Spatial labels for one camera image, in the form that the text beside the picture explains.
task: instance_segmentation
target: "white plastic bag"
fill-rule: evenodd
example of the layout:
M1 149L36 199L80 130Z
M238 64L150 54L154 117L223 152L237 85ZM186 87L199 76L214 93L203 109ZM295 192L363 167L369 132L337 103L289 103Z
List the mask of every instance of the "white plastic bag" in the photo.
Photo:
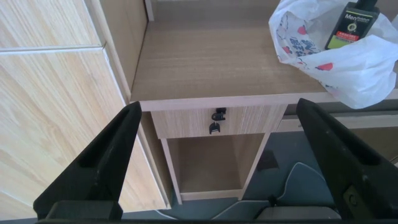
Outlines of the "white plastic bag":
M317 79L337 100L359 109L387 97L396 85L398 30L382 14L367 36L325 50L348 0L281 0L269 20L277 56Z

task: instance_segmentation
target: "black bottle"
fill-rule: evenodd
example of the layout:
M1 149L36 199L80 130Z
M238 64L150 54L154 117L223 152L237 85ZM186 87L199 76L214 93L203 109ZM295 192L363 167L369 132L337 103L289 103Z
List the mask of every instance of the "black bottle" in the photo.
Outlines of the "black bottle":
M349 2L326 44L326 49L337 49L362 39L379 17L380 10L374 7L377 0Z

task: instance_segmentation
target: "drawer lock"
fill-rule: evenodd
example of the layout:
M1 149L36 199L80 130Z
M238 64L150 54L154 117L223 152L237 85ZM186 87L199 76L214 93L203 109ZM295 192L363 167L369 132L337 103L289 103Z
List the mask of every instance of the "drawer lock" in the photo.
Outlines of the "drawer lock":
M215 131L220 132L220 124L218 121L225 121L224 115L226 114L226 108L217 108L216 112L211 115L211 119L214 121L213 123L210 124L209 127L209 132L212 134Z

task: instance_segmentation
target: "cabinet door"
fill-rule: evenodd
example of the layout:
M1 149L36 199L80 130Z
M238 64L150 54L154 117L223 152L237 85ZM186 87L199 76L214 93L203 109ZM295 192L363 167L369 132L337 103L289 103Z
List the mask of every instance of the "cabinet door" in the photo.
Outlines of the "cabinet door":
M0 0L0 48L100 46L84 0Z
M1 54L0 220L35 217L33 201L123 106L102 48ZM123 210L165 208L141 145L134 148Z

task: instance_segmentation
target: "open shelf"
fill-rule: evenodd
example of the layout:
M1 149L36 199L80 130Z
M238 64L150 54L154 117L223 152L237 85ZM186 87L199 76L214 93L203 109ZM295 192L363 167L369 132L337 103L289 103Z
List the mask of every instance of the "open shelf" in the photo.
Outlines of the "open shelf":
M165 140L176 194L182 200L241 197L263 137L241 134Z
M279 0L159 1L132 88L134 100L326 90L279 63L268 20Z

